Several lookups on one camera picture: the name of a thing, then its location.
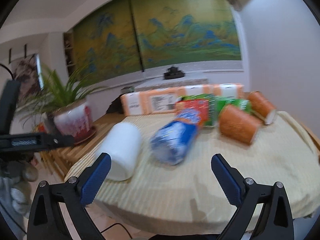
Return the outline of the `orange tissue pack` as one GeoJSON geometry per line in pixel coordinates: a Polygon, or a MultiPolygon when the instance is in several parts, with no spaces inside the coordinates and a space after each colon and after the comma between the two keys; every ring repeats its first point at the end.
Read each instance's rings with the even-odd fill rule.
{"type": "Polygon", "coordinates": [[[150,114],[146,92],[126,93],[120,99],[125,116],[150,114]]]}
{"type": "Polygon", "coordinates": [[[189,85],[178,87],[178,96],[191,96],[199,94],[213,94],[213,86],[210,84],[205,85],[189,85]]]}
{"type": "Polygon", "coordinates": [[[173,113],[178,98],[177,88],[154,89],[147,91],[146,100],[150,114],[173,113]]]}
{"type": "Polygon", "coordinates": [[[213,85],[213,94],[231,99],[244,97],[244,85],[241,83],[222,83],[213,85]]]}

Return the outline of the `red snack package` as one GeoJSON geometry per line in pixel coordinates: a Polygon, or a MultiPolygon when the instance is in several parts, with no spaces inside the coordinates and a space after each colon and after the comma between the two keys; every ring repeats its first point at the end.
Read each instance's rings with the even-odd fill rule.
{"type": "Polygon", "coordinates": [[[182,100],[175,104],[176,120],[198,127],[207,126],[210,120],[209,102],[206,99],[182,100]]]}

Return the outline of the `blue Arctic Ocean bottle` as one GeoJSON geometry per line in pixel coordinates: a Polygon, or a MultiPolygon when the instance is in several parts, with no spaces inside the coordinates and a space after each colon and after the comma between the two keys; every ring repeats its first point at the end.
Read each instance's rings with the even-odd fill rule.
{"type": "Polygon", "coordinates": [[[157,161],[177,165],[186,157],[200,127],[178,121],[161,127],[150,139],[151,153],[157,161]]]}

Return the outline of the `striped yellow table cloth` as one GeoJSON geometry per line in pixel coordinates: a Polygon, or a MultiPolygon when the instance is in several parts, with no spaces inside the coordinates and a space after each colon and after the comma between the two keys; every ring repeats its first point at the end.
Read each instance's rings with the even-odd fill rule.
{"type": "Polygon", "coordinates": [[[289,113],[279,111],[274,123],[262,127],[250,146],[215,129],[203,129],[184,161],[170,166],[152,157],[149,140],[173,118],[173,114],[156,114],[125,119],[139,128],[142,151],[131,179],[106,180],[96,195],[95,204],[109,216],[154,234],[220,233],[235,207],[212,172],[211,158],[217,153],[243,177],[265,185],[280,181],[293,218],[310,215],[319,207],[317,148],[289,113]]]}

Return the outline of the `green snack bag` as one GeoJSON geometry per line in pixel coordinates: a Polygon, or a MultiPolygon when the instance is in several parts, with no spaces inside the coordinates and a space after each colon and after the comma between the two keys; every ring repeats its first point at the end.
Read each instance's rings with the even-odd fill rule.
{"type": "Polygon", "coordinates": [[[252,105],[249,100],[230,99],[223,96],[214,96],[213,94],[183,96],[179,101],[188,102],[184,104],[184,108],[195,107],[204,113],[204,127],[214,127],[218,121],[220,112],[226,105],[236,106],[246,113],[250,113],[252,110],[252,105]]]}

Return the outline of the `green spider plant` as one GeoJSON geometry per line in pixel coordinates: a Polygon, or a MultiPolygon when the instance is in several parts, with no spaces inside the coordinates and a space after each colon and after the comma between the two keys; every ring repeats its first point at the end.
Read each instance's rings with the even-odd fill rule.
{"type": "Polygon", "coordinates": [[[92,93],[108,89],[107,86],[96,86],[92,83],[93,74],[87,71],[86,66],[76,69],[66,84],[62,83],[56,70],[49,68],[43,69],[41,77],[43,81],[41,91],[29,97],[25,104],[16,110],[16,114],[23,115],[22,120],[44,113],[53,114],[75,102],[84,100],[92,93]]]}

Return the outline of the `pink plant saucer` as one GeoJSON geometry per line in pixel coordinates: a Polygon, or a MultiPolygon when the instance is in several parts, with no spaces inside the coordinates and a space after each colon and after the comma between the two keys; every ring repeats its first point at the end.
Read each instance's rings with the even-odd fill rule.
{"type": "Polygon", "coordinates": [[[89,138],[93,137],[97,132],[97,128],[95,126],[92,126],[88,132],[80,132],[74,137],[74,144],[78,145],[89,138]]]}

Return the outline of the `dark tea set tray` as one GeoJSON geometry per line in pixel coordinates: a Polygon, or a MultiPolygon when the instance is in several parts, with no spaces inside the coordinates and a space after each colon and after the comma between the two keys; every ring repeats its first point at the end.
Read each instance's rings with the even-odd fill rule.
{"type": "Polygon", "coordinates": [[[185,77],[185,73],[179,70],[178,67],[171,66],[167,69],[167,71],[163,74],[165,80],[179,79],[185,77]]]}

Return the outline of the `wooden slatted bench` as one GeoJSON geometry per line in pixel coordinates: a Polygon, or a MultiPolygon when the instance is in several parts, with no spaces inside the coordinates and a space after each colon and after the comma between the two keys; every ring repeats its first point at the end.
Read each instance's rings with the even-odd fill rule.
{"type": "Polygon", "coordinates": [[[49,151],[39,153],[39,162],[42,167],[50,174],[57,175],[63,180],[71,167],[93,150],[109,133],[111,128],[123,121],[124,114],[110,113],[105,114],[95,122],[88,137],[75,141],[74,144],[49,151]]]}

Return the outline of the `white cylindrical cup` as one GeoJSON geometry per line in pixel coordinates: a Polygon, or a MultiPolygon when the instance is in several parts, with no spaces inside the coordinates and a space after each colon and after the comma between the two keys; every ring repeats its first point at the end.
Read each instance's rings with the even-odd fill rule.
{"type": "Polygon", "coordinates": [[[138,127],[120,122],[112,127],[94,153],[96,157],[102,153],[111,157],[108,180],[125,181],[134,174],[141,146],[142,135],[138,127]]]}

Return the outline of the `copper cup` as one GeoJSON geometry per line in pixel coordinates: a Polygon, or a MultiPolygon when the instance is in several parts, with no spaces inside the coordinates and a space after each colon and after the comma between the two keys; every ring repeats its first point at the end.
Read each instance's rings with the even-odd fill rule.
{"type": "Polygon", "coordinates": [[[225,105],[219,114],[222,135],[251,145],[257,138],[262,122],[234,105],[225,105]]]}
{"type": "Polygon", "coordinates": [[[277,109],[261,92],[250,92],[248,100],[251,102],[253,114],[263,120],[265,125],[270,125],[274,122],[277,109]]]}

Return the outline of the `red white flower pot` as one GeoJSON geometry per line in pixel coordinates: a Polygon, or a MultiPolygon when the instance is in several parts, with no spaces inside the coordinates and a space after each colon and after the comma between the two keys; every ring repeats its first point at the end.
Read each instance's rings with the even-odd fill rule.
{"type": "Polygon", "coordinates": [[[54,124],[62,135],[73,138],[93,126],[92,111],[86,99],[77,100],[53,112],[54,124]]]}

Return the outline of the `near copper cup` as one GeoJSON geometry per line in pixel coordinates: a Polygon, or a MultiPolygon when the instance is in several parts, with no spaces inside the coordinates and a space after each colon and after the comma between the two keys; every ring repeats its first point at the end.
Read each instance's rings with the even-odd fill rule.
{"type": "Polygon", "coordinates": [[[219,114],[222,135],[251,145],[257,138],[262,122],[234,105],[225,105],[219,114]]]}

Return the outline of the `black bag on floor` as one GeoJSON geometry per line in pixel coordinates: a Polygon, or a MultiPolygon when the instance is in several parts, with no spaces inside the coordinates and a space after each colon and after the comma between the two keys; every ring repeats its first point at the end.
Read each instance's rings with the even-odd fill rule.
{"type": "Polygon", "coordinates": [[[123,110],[123,105],[121,103],[121,99],[120,96],[117,97],[115,100],[113,100],[111,102],[111,104],[109,105],[106,114],[111,114],[111,113],[118,113],[118,114],[123,114],[124,110],[123,110]]]}

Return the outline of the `wooden wall shelf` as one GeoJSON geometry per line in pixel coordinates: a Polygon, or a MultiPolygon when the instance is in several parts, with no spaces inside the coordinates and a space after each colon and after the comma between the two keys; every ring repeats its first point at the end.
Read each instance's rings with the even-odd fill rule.
{"type": "Polygon", "coordinates": [[[68,76],[76,69],[76,58],[74,52],[74,38],[72,32],[63,33],[64,51],[68,76]]]}

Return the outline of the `landscape painting wall screen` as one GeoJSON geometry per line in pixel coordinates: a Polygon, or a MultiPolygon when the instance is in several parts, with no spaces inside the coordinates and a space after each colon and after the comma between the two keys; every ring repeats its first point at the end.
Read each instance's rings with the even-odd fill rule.
{"type": "Polygon", "coordinates": [[[113,0],[72,32],[75,68],[91,83],[181,63],[241,60],[226,0],[113,0]]]}

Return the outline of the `hanging scroll painting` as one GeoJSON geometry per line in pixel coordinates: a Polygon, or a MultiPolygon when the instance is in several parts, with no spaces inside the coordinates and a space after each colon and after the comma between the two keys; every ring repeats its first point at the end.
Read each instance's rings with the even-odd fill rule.
{"type": "Polygon", "coordinates": [[[10,63],[10,66],[15,80],[21,83],[18,96],[18,105],[21,106],[43,86],[39,54],[17,58],[10,63]]]}

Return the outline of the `far copper cup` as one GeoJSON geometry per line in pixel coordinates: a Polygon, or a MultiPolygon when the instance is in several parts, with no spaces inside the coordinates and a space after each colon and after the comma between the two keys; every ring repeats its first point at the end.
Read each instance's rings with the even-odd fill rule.
{"type": "Polygon", "coordinates": [[[248,100],[251,102],[253,114],[263,120],[265,125],[270,125],[274,122],[277,109],[261,92],[250,92],[248,100]]]}

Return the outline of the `white lace covered table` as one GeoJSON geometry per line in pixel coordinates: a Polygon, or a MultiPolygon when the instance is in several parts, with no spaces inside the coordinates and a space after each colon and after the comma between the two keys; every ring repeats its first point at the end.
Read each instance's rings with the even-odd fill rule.
{"type": "Polygon", "coordinates": [[[187,74],[185,77],[165,80],[163,77],[148,80],[135,87],[135,92],[154,90],[154,89],[165,89],[170,87],[181,87],[181,86],[193,86],[193,85],[205,85],[209,83],[208,77],[200,74],[187,74]]]}

